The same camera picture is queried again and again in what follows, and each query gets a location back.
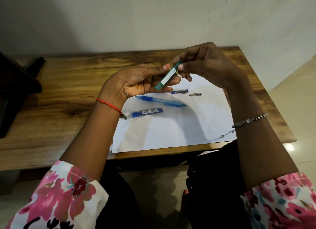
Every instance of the painted fingernail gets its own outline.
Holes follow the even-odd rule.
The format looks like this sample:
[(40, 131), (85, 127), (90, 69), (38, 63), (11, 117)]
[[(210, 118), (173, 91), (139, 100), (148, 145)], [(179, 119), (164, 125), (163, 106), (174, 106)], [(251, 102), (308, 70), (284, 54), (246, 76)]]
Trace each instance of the painted fingernail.
[(164, 69), (168, 69), (170, 67), (170, 63), (167, 63), (166, 65), (164, 65)]

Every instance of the floral fabric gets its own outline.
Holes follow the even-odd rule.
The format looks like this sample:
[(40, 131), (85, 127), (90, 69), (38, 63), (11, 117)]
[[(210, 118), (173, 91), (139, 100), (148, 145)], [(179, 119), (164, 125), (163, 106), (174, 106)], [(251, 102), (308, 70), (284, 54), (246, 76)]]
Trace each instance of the floral fabric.
[(316, 228), (316, 195), (303, 173), (262, 183), (240, 197), (253, 228)]
[(108, 197), (103, 187), (84, 171), (57, 161), (6, 229), (95, 228)]

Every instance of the sheet of paper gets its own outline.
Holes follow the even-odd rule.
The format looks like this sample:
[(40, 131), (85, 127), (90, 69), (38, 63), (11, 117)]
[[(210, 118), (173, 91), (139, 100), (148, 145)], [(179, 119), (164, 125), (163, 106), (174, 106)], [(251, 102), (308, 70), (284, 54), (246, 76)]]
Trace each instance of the sheet of paper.
[[(180, 101), (187, 107), (169, 107), (161, 103), (129, 98), (113, 138), (113, 152), (129, 152), (164, 147), (179, 147), (212, 142), (232, 141), (233, 119), (224, 92), (203, 77), (191, 75), (192, 82), (182, 79), (173, 88), (187, 88), (189, 93), (148, 93), (146, 96)], [(200, 92), (201, 96), (189, 96)], [(163, 113), (132, 118), (132, 112), (163, 108)]]

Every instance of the wooden table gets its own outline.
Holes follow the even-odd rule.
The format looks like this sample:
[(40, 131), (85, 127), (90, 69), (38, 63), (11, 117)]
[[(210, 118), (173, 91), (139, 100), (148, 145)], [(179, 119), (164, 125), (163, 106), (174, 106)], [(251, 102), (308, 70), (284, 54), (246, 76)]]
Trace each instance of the wooden table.
[[(264, 112), (282, 143), (296, 141), (239, 47), (221, 48), (250, 79)], [(141, 63), (164, 65), (182, 50), (103, 53), (45, 57), (37, 79), (41, 94), (30, 95), (7, 136), (0, 139), (0, 171), (48, 167), (66, 150), (86, 120), (103, 83), (122, 67)], [(29, 59), (16, 59), (24, 65)], [(217, 149), (226, 143), (109, 153), (108, 159)]]

